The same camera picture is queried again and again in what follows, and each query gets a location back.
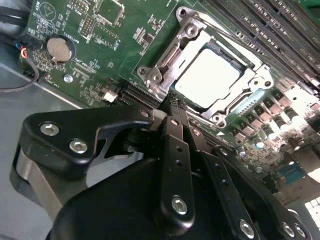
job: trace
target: capacitor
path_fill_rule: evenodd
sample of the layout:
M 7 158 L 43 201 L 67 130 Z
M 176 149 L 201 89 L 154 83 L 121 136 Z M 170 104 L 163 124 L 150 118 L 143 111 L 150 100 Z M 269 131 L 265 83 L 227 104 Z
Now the capacitor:
M 253 139 L 253 143 L 257 149 L 262 149 L 265 146 L 265 143 L 260 137 L 256 137 L 255 139 Z
M 301 116 L 299 116 L 298 113 L 295 111 L 291 110 L 286 113 L 286 115 L 289 117 L 290 121 L 293 123 L 299 123 L 303 119 Z
M 240 146 L 238 148 L 238 154 L 241 158 L 244 158 L 247 154 L 246 154 L 246 150 L 243 146 Z
M 296 161 L 288 152 L 285 152 L 283 154 L 283 162 L 287 165 L 293 165 Z
M 295 151 L 298 151 L 301 148 L 301 146 L 299 146 L 298 142 L 296 140 L 294 140 L 293 138 L 289 138 L 288 143 Z
M 280 128 L 280 130 L 283 131 L 283 132 L 288 131 L 289 128 L 290 128 L 289 125 L 283 119 L 279 119 L 275 123 Z
M 255 172 L 256 172 L 257 174 L 260 174 L 260 173 L 263 172 L 263 168 L 260 167 L 260 166 L 258 166 L 258 167 L 255 168 Z
M 267 128 L 264 130 L 265 135 L 269 140 L 275 140 L 277 138 L 277 135 L 271 128 Z

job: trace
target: pcie slot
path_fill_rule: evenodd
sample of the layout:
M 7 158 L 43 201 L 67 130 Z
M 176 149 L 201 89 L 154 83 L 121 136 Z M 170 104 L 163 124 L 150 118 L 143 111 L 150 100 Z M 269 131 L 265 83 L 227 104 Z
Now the pcie slot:
M 269 27 L 276 31 L 287 43 L 297 51 L 305 60 L 318 72 L 320 70 L 320 58 L 317 53 L 318 49 L 314 48 L 303 35 L 297 34 L 297 31 L 290 26 L 283 16 L 276 13 L 273 7 L 265 1 L 248 1 L 242 0 L 251 8 Z
M 272 62 L 268 62 L 271 65 L 276 66 L 277 69 L 282 69 L 283 72 L 290 73 L 296 81 L 299 79 L 303 79 L 305 82 L 308 81 L 308 79 L 301 73 L 299 72 L 295 67 L 290 67 L 289 64 L 285 63 L 282 59 L 282 56 L 279 52 L 271 52 L 269 47 L 266 46 L 261 40 L 256 38 L 250 30 L 248 30 L 242 23 L 239 21 L 236 17 L 231 15 L 220 3 L 217 3 L 215 0 L 204 0 L 207 2 L 211 7 L 213 7 L 222 17 L 224 17 L 226 20 L 228 20 L 232 26 L 234 26 L 238 31 L 241 32 L 242 35 L 245 36 L 245 39 L 251 42 L 251 44 L 254 44 L 254 46 L 262 53 L 266 55 L 269 59 L 272 58 Z
M 210 147 L 213 148 L 217 145 L 221 145 L 221 146 L 224 146 L 225 148 L 232 150 L 232 146 L 230 145 L 230 143 L 220 139 L 219 137 L 213 135 L 211 132 L 204 129 L 196 120 L 192 118 L 189 118 L 188 120 L 191 127 L 197 128 L 202 133 L 202 135 L 204 136 L 206 142 Z
M 159 107 L 159 101 L 139 87 L 134 86 L 127 81 L 123 81 L 122 86 L 123 87 L 120 92 L 120 98 L 122 100 L 129 103 L 136 102 L 149 109 L 156 109 Z
M 316 47 L 320 47 L 319 28 L 310 20 L 306 14 L 292 0 L 269 0 L 280 13 L 285 16 L 298 30 L 303 29 L 301 34 Z
M 316 78 L 317 72 L 311 69 L 305 61 L 300 58 L 295 51 L 290 47 L 284 44 L 284 41 L 275 35 L 271 30 L 269 30 L 264 24 L 262 24 L 259 17 L 255 13 L 246 7 L 240 0 L 224 1 L 217 0 L 218 2 L 223 2 L 231 14 L 235 16 L 239 15 L 239 10 L 242 12 L 242 18 L 244 24 L 255 34 L 261 41 L 263 41 L 267 46 L 269 46 L 275 53 L 278 52 L 281 54 L 282 58 L 294 66 L 300 73 L 306 76 L 307 80 L 311 78 Z

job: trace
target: silver screw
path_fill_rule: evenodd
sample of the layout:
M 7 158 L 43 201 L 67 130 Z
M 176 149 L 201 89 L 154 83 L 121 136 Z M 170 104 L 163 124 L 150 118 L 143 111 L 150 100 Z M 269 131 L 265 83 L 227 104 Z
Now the silver screw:
M 255 237 L 254 229 L 245 220 L 241 219 L 239 226 L 241 231 L 247 236 L 248 239 L 253 239 Z
M 192 129 L 192 132 L 197 135 L 197 136 L 200 136 L 200 132 L 197 130 L 197 129 Z
M 180 197 L 174 197 L 171 201 L 172 208 L 180 215 L 185 215 L 188 211 L 188 206 Z
M 172 123 L 173 125 L 176 125 L 176 126 L 179 125 L 179 123 L 178 123 L 176 120 L 174 120 L 174 119 L 171 120 L 171 123 Z
M 146 74 L 146 70 L 144 68 L 140 68 L 139 73 L 141 75 L 145 75 Z
M 74 78 L 71 75 L 64 75 L 63 80 L 67 83 L 70 84 L 73 82 Z
M 220 151 L 223 155 L 228 156 L 228 152 L 224 148 L 220 148 Z
M 76 154 L 84 154 L 88 150 L 87 144 L 82 140 L 72 140 L 69 144 L 69 148 Z
M 145 118 L 148 118 L 148 117 L 149 117 L 149 114 L 146 113 L 145 111 L 142 111 L 142 112 L 141 112 L 141 115 L 144 116 Z
M 57 125 L 45 123 L 40 126 L 40 131 L 45 135 L 55 136 L 60 132 L 60 129 Z
M 194 38 L 198 35 L 199 30 L 195 25 L 189 25 L 186 27 L 185 32 L 189 38 Z
M 297 231 L 302 237 L 304 237 L 304 238 L 307 237 L 305 231 L 303 231 L 302 228 L 299 227 L 299 225 L 295 224 L 294 227 L 295 227 L 296 231 Z
M 285 222 L 282 223 L 283 230 L 292 238 L 295 237 L 295 232 L 292 230 L 292 228 L 286 224 Z
M 159 73 L 152 74 L 152 79 L 154 81 L 160 81 L 162 79 L 162 76 Z

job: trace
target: electrolytic capacitor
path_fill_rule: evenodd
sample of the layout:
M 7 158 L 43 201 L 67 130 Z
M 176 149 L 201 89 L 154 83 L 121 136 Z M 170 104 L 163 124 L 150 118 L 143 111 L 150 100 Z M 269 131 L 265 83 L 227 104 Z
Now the electrolytic capacitor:
M 277 126 L 280 128 L 281 131 L 288 131 L 289 130 L 289 125 L 283 120 L 279 119 L 275 122 Z
M 256 137 L 255 139 L 253 139 L 253 143 L 257 149 L 262 149 L 265 146 L 265 143 L 260 137 Z
M 293 123 L 299 123 L 303 119 L 301 116 L 299 116 L 298 113 L 296 113 L 293 110 L 288 111 L 286 115 L 289 117 L 290 121 Z
M 247 154 L 246 154 L 246 150 L 243 146 L 240 146 L 238 148 L 238 154 L 241 158 L 244 158 Z
M 265 135 L 269 140 L 275 140 L 277 138 L 277 135 L 271 128 L 267 128 L 264 130 Z
M 298 151 L 301 148 L 301 146 L 299 146 L 297 141 L 294 140 L 293 138 L 289 138 L 288 139 L 288 143 L 293 148 L 293 150 L 295 150 L 295 151 Z

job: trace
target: green circuit board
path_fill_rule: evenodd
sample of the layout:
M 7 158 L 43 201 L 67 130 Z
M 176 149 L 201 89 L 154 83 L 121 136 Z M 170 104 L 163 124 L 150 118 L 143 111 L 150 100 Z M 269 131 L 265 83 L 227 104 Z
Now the green circuit board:
M 228 4 L 237 12 L 236 5 L 231 2 Z M 28 55 L 37 67 L 46 73 L 44 80 L 49 84 L 89 107 L 109 106 L 100 93 L 110 82 L 127 81 L 148 92 L 145 83 L 136 73 L 137 67 L 152 68 L 175 37 L 180 29 L 176 17 L 176 10 L 180 6 L 209 14 L 230 33 L 236 35 L 239 31 L 218 9 L 204 0 L 35 0 L 26 29 L 27 34 L 42 41 L 43 45 L 39 50 L 29 51 Z M 207 30 L 248 66 L 253 65 L 215 31 Z M 72 60 L 61 64 L 52 63 L 46 42 L 54 35 L 65 36 L 73 42 Z M 65 75 L 72 76 L 73 81 L 65 82 Z M 283 78 L 282 74 L 275 70 L 272 70 L 272 76 L 275 83 Z M 254 149 L 251 138 L 244 143 L 238 143 L 231 131 L 238 128 L 241 121 L 246 121 L 245 114 L 271 93 L 272 89 L 259 90 L 252 94 L 227 117 L 227 127 L 223 130 L 202 124 L 199 127 L 229 146 L 237 148 L 245 144 L 251 152 L 247 159 L 249 167 L 254 169 L 256 166 L 265 165 L 264 169 L 269 171 L 272 162 L 270 158 L 274 162 L 281 160 L 282 154 L 276 153 L 275 149 L 278 149 L 286 138 L 283 137 L 277 143 L 266 144 L 264 152 L 261 152 Z M 313 102 L 301 104 L 306 108 L 311 103 Z M 307 115 L 310 112 L 309 108 L 306 109 L 302 114 Z M 299 127 L 288 137 L 297 135 L 301 129 Z M 312 131 L 309 137 L 314 142 L 320 141 Z

